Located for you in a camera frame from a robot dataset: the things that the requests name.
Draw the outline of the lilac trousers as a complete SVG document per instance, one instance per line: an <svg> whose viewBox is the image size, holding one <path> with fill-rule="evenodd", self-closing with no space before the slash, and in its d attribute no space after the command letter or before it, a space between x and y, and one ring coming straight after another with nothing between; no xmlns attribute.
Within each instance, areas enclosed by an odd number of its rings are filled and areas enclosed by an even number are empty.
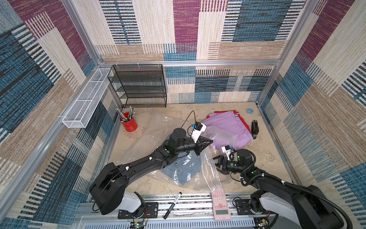
<svg viewBox="0 0 366 229"><path fill-rule="evenodd" d="M240 149L253 140L247 126L233 111L210 114L202 123L207 126L204 136L213 140L213 149L224 146Z"/></svg>

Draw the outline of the red trousers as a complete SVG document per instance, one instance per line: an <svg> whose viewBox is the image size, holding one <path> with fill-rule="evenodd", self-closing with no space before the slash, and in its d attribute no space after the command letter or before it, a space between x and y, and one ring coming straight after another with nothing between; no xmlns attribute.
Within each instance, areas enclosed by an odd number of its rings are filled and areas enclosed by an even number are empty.
<svg viewBox="0 0 366 229"><path fill-rule="evenodd" d="M220 114L220 113L225 113L225 112L228 112L228 111L214 111L214 114ZM250 126L246 123L246 121L240 116L240 113L237 112L236 110L232 110L232 112L234 113L234 116L235 117L238 117L241 122L245 125L245 127L248 129L248 131L250 132L251 129L250 129Z"/></svg>

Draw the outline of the clear plastic vacuum bag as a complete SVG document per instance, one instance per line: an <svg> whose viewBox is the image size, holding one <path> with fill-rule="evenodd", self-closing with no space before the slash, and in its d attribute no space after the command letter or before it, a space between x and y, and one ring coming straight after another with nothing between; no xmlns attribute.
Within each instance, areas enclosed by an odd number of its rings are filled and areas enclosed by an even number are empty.
<svg viewBox="0 0 366 229"><path fill-rule="evenodd" d="M133 162L148 154L152 153L165 140L169 139L169 135L174 129L181 127L183 121L166 116L165 114L155 111L152 116L147 119L146 125L142 126L142 133L137 138L131 138L125 143L131 143L124 152L118 156L117 162L124 164ZM211 154L210 147L206 148L199 156L202 161L202 171L198 173L191 181L185 185L176 185L172 179L162 173L158 169L147 174L147 177L153 180L159 180L169 185L175 185L186 189L193 189L197 191L212 191L222 186L219 173L214 169L214 160ZM181 153L178 158L185 157L186 153Z"/></svg>

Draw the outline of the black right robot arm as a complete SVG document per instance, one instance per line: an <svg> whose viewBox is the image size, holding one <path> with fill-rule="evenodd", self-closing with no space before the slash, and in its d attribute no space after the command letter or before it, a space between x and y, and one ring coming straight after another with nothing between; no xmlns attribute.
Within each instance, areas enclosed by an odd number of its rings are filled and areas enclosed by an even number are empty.
<svg viewBox="0 0 366 229"><path fill-rule="evenodd" d="M303 229L353 228L350 217L338 205L328 200L316 186L299 186L282 180L255 166L256 157L247 149L236 151L237 160L227 155L213 158L218 172L239 174L242 186L257 189L251 194L254 212L275 212Z"/></svg>

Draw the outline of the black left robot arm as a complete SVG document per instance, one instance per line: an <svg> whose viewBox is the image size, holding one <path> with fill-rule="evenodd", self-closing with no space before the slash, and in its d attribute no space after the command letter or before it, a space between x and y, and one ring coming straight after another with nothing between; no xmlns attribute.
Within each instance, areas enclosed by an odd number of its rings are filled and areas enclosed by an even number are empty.
<svg viewBox="0 0 366 229"><path fill-rule="evenodd" d="M118 166L112 162L108 163L89 187L98 211L107 215L118 209L134 217L142 216L146 202L139 193L129 193L126 188L146 174L171 165L180 153L193 151L200 155L212 143L211 139L203 136L194 140L187 136L184 129L176 128L151 154Z"/></svg>

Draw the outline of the grey-blue folded trousers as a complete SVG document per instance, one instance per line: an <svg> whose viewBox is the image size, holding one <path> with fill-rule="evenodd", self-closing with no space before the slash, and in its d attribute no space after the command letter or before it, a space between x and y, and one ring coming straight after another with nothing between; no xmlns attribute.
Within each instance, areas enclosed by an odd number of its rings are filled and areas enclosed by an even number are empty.
<svg viewBox="0 0 366 229"><path fill-rule="evenodd" d="M160 171L172 179L176 185L185 185L202 171L201 157L190 152Z"/></svg>

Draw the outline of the pink calculator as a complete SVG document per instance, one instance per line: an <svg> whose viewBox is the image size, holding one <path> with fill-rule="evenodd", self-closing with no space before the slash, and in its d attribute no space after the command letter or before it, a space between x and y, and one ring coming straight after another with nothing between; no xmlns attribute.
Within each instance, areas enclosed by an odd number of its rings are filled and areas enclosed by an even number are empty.
<svg viewBox="0 0 366 229"><path fill-rule="evenodd" d="M231 220L231 212L223 188L211 192L213 215L215 220Z"/></svg>

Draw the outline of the small black device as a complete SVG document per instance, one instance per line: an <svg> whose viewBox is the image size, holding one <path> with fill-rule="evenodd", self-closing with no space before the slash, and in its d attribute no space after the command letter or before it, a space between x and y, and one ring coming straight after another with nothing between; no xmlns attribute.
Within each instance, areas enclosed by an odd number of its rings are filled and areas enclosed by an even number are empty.
<svg viewBox="0 0 366 229"><path fill-rule="evenodd" d="M253 139L257 138L258 133L259 133L258 122L257 120L253 120L251 125L251 134Z"/></svg>

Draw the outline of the black marker pen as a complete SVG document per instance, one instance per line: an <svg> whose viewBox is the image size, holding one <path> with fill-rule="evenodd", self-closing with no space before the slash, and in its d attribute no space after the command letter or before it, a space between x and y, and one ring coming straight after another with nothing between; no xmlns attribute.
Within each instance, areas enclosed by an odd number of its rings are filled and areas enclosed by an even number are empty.
<svg viewBox="0 0 366 229"><path fill-rule="evenodd" d="M173 208L175 207L175 205L177 204L179 198L182 196L182 192L179 192L177 194L177 196L175 197L174 201L172 202L172 204L170 205L169 209L167 210L167 212L165 213L165 215L163 216L163 219L167 219L168 216L170 215L171 211L173 210Z"/></svg>

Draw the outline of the red pen cup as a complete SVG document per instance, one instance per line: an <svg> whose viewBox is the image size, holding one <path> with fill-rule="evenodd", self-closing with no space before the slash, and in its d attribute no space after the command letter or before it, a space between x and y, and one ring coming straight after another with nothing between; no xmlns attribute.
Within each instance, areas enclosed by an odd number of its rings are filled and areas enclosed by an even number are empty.
<svg viewBox="0 0 366 229"><path fill-rule="evenodd" d="M125 130L127 132L133 132L133 131L135 131L138 128L138 124L135 121L134 115L133 115L132 121L130 121L130 122L122 122L122 125L124 126L124 128L125 128Z"/></svg>

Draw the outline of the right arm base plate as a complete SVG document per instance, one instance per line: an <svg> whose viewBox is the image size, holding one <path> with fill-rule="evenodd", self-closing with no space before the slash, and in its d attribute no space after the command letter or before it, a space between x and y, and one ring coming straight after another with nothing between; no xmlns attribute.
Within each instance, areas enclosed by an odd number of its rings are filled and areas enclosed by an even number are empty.
<svg viewBox="0 0 366 229"><path fill-rule="evenodd" d="M274 212L265 210L255 212L254 210L252 210L249 200L250 199L240 199L240 198L236 198L233 200L233 205L236 208L238 215L267 215L267 216L275 215Z"/></svg>

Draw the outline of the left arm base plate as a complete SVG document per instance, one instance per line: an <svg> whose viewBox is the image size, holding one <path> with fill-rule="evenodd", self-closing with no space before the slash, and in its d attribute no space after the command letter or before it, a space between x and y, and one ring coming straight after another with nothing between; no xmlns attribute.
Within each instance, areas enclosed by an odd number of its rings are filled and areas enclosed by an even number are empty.
<svg viewBox="0 0 366 229"><path fill-rule="evenodd" d="M155 219L158 217L159 203L147 202L142 205L135 213L126 210L119 210L118 219Z"/></svg>

